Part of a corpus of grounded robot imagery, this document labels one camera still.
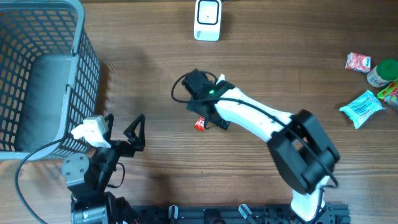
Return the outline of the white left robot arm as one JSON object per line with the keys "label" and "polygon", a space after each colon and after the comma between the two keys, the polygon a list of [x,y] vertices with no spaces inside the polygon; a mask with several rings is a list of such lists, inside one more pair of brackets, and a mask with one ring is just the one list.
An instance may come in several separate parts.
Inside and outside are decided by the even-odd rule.
{"label": "white left robot arm", "polygon": [[74,139],[83,138],[95,153],[88,157],[85,153],[74,153],[62,164],[62,175],[71,194],[72,223],[140,223],[139,214],[124,197],[115,197],[106,188],[116,189],[109,180],[120,165],[123,174],[125,166],[121,157],[133,157],[143,151],[145,142],[146,117],[140,114],[123,132],[126,141],[111,139],[114,116],[89,116],[73,128]]}

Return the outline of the mint wet wipes pack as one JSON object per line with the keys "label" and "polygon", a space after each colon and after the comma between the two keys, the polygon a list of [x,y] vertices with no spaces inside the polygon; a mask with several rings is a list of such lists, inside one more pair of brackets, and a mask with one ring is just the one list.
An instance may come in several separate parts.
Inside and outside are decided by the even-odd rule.
{"label": "mint wet wipes pack", "polygon": [[381,110],[384,110],[384,107],[370,90],[366,90],[357,99],[339,109],[352,120],[356,129],[360,128],[374,113]]}

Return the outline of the Haribo gummy bag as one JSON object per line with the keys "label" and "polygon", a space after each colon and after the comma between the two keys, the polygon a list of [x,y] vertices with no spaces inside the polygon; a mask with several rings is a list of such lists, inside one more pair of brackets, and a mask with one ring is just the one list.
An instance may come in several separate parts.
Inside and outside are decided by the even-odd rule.
{"label": "Haribo gummy bag", "polygon": [[387,105],[389,105],[391,108],[397,110],[398,109],[398,103],[397,103],[397,78],[393,80],[388,86],[385,87],[385,89],[381,90],[378,94],[377,97],[385,102]]}

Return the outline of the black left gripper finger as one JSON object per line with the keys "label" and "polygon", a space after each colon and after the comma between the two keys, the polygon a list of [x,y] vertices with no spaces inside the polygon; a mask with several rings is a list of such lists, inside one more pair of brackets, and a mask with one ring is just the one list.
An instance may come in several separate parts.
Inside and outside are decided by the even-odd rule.
{"label": "black left gripper finger", "polygon": [[113,114],[107,114],[104,117],[104,120],[106,121],[106,127],[108,128],[107,132],[104,134],[104,139],[105,140],[110,140],[111,139],[111,133],[112,133],[112,128],[113,128],[113,122],[114,122],[114,115]]}
{"label": "black left gripper finger", "polygon": [[135,151],[143,151],[146,146],[144,114],[140,114],[124,131],[128,143]]}

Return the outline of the red white small carton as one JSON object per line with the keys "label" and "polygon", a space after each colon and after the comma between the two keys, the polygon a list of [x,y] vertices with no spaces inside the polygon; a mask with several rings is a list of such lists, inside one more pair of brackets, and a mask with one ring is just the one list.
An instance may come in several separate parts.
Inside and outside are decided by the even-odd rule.
{"label": "red white small carton", "polygon": [[345,69],[368,73],[371,70],[371,57],[351,52],[347,55]]}

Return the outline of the red Nescafe sachet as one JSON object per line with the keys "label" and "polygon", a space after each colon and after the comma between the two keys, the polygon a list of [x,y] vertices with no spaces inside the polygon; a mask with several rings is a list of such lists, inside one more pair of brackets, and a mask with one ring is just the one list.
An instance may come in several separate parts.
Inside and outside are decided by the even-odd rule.
{"label": "red Nescafe sachet", "polygon": [[204,132],[206,129],[206,118],[204,116],[200,116],[199,119],[194,124],[194,128],[200,132]]}

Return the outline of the green lid jar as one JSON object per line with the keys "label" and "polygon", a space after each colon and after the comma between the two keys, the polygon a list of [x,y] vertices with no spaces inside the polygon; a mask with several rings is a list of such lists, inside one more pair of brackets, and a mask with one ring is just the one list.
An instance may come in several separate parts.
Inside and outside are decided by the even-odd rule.
{"label": "green lid jar", "polygon": [[397,61],[383,60],[377,64],[366,76],[368,83],[376,88],[388,85],[397,78]]}

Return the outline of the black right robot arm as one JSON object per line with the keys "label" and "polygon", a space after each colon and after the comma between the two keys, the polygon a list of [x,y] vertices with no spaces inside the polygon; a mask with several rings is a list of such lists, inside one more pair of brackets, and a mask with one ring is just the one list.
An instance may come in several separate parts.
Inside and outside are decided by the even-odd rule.
{"label": "black right robot arm", "polygon": [[224,75],[194,69],[177,82],[189,92],[187,110],[200,115],[195,129],[208,123],[228,129],[235,123],[263,140],[282,179],[291,187],[290,207],[301,222],[316,223],[325,207],[325,189],[337,188],[333,175],[340,155],[316,116],[278,111],[245,95]]}

